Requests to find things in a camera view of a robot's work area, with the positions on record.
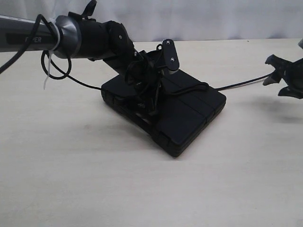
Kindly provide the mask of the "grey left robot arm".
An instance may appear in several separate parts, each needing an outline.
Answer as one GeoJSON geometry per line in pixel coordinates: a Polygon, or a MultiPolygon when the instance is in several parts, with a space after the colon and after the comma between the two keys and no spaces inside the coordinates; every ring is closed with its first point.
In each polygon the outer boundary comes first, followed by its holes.
{"type": "Polygon", "coordinates": [[[164,71],[179,67],[172,40],[163,40],[155,51],[139,52],[123,24],[100,23],[87,14],[69,13],[54,21],[43,15],[35,21],[1,16],[0,50],[13,53],[1,66],[1,72],[27,51],[41,51],[42,58],[55,55],[68,62],[102,60],[122,77],[126,86],[134,89],[132,95],[119,95],[119,101],[149,116],[159,113],[164,71]]]}

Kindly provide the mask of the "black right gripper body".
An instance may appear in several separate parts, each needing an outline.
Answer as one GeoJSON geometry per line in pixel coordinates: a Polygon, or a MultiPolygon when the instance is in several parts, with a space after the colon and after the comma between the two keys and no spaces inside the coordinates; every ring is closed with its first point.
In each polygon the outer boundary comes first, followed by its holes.
{"type": "Polygon", "coordinates": [[[285,70],[287,85],[296,92],[303,91],[303,59],[290,62],[285,70]]]}

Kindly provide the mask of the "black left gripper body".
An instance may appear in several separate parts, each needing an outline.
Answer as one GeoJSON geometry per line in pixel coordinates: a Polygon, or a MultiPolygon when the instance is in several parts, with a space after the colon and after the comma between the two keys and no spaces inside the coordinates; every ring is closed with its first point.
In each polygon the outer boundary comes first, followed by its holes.
{"type": "Polygon", "coordinates": [[[135,94],[125,97],[124,104],[144,116],[159,115],[160,103],[167,96],[163,78],[169,68],[164,53],[163,49],[142,51],[125,72],[125,83],[134,88],[135,94]]]}

